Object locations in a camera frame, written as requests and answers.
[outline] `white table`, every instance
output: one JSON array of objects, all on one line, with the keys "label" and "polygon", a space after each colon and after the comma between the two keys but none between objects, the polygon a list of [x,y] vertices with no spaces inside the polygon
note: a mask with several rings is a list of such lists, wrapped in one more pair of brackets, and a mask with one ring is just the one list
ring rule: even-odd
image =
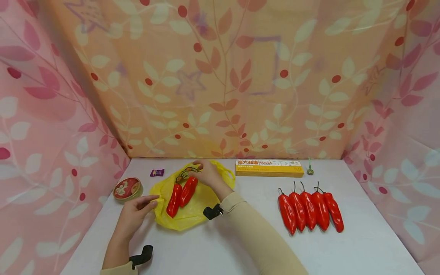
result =
[{"label": "white table", "polygon": [[[156,182],[190,161],[133,159],[123,177],[139,178],[144,194],[148,194]],[[235,160],[219,161],[235,171]],[[162,168],[164,178],[149,177],[152,169]],[[291,192],[293,178],[237,177],[235,190],[281,234],[310,275],[423,275],[343,161],[314,160],[312,168],[313,176],[295,180],[302,180],[308,192],[313,191],[319,180],[324,191],[333,193],[344,218],[342,233],[330,225],[325,233],[316,227],[313,232],[306,229],[289,236],[279,214],[277,188]],[[111,197],[105,202],[62,275],[98,274],[121,208]],[[140,266],[140,274],[258,274],[240,241],[220,216],[186,232],[176,232],[158,226],[150,215],[130,243],[131,255],[140,254],[146,244],[154,247],[153,258]]]}]

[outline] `candy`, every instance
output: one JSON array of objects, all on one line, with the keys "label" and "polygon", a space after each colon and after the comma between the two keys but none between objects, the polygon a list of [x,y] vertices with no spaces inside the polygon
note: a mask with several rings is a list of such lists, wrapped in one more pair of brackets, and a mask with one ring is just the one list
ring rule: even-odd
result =
[{"label": "candy", "polygon": [[150,176],[164,176],[164,173],[165,173],[165,169],[162,170],[153,169],[151,170]]}]

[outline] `red chili pepper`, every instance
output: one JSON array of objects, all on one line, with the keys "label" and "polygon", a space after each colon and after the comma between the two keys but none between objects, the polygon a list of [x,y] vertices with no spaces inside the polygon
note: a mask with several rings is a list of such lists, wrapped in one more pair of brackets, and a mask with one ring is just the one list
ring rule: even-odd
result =
[{"label": "red chili pepper", "polygon": [[306,224],[310,230],[313,230],[316,226],[316,211],[312,202],[312,195],[305,191],[302,182],[301,184],[303,186],[303,192],[300,194],[300,199],[305,210]]},{"label": "red chili pepper", "polygon": [[289,199],[290,199],[290,204],[293,206],[293,209],[295,210],[298,230],[302,232],[306,224],[305,211],[304,211],[304,206],[301,203],[300,195],[295,192],[295,190],[297,189],[297,184],[295,182],[293,183],[294,183],[294,190],[292,193],[290,193]]},{"label": "red chili pepper", "polygon": [[316,207],[316,221],[318,222],[319,227],[325,231],[330,225],[330,216],[323,194],[316,190],[316,192],[312,194],[312,202]]},{"label": "red chili pepper", "polygon": [[192,196],[194,195],[195,188],[197,187],[198,179],[190,176],[185,183],[185,186],[182,189],[181,199],[180,199],[180,207],[184,207],[187,205]]},{"label": "red chili pepper", "polygon": [[295,218],[295,210],[290,205],[289,197],[287,197],[281,190],[281,195],[278,196],[278,206],[279,211],[281,212],[281,217],[284,222],[285,227],[289,231],[291,235],[295,234],[297,229],[297,220]]},{"label": "red chili pepper", "polygon": [[324,201],[329,210],[330,216],[333,220],[334,228],[336,228],[336,232],[341,233],[344,230],[344,221],[342,220],[341,212],[339,211],[339,206],[333,198],[331,193],[324,192]]},{"label": "red chili pepper", "polygon": [[182,186],[178,183],[175,183],[172,189],[171,198],[169,199],[168,206],[166,208],[167,214],[172,218],[176,216],[177,210],[179,210],[179,202],[180,202],[181,194],[182,194]]}]

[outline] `hand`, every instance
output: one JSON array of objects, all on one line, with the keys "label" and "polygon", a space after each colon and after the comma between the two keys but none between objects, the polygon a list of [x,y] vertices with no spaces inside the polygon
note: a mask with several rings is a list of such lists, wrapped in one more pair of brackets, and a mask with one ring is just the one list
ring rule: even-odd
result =
[{"label": "hand", "polygon": [[217,167],[208,159],[200,159],[193,162],[199,165],[200,172],[189,172],[188,176],[197,178],[201,183],[211,187],[216,193],[220,202],[222,202],[229,194],[234,191],[223,181],[221,175],[217,172]]},{"label": "hand", "polygon": [[158,195],[143,196],[124,204],[116,224],[112,238],[121,241],[130,241],[135,232],[142,225],[145,216],[158,205]]},{"label": "hand", "polygon": [[188,176],[197,178],[201,183],[209,187],[224,183],[223,178],[217,172],[217,167],[212,164],[209,159],[199,159],[193,162],[194,165],[199,165],[200,172],[189,172]]}]

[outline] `yellow plastic bag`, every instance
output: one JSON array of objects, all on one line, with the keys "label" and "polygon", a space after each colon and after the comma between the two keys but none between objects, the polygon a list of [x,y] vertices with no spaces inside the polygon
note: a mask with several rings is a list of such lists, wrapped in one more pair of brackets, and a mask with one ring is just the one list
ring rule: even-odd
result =
[{"label": "yellow plastic bag", "polygon": [[[233,172],[224,168],[223,165],[217,161],[211,160],[211,162],[217,166],[217,171],[223,177],[223,180],[226,182],[226,184],[229,185],[229,187],[234,188],[235,175]],[[167,179],[155,184],[150,190],[150,195],[160,196],[159,199],[157,199],[158,205],[154,209],[154,213],[156,214],[156,222],[163,227],[177,231],[186,230],[207,220],[207,218],[203,215],[203,210],[205,210],[207,206],[212,208],[219,203],[219,200],[213,190],[199,182],[190,202],[183,208],[179,207],[177,215],[174,217],[174,219],[168,216],[166,208],[168,206],[168,201],[171,198],[174,181],[186,167],[197,168],[197,165],[188,163]]]}]

